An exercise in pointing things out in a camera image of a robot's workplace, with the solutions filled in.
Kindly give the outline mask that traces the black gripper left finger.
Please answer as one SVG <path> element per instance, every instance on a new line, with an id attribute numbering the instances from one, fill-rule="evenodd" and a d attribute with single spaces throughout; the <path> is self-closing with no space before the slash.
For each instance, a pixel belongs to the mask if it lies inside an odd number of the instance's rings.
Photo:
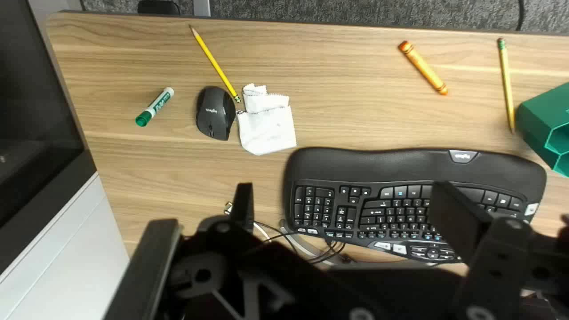
<path id="1" fill-rule="evenodd" d="M 238 183 L 233 197 L 230 218 L 246 231 L 253 231 L 254 222 L 254 190 L 251 183 Z"/>

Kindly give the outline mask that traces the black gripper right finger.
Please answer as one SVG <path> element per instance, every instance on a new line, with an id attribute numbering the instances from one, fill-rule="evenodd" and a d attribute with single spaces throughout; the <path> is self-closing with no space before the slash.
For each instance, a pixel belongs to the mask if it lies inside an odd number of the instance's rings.
<path id="1" fill-rule="evenodd" d="M 493 216 L 455 184 L 436 181 L 430 193 L 430 224 L 464 261 L 470 261 Z"/>

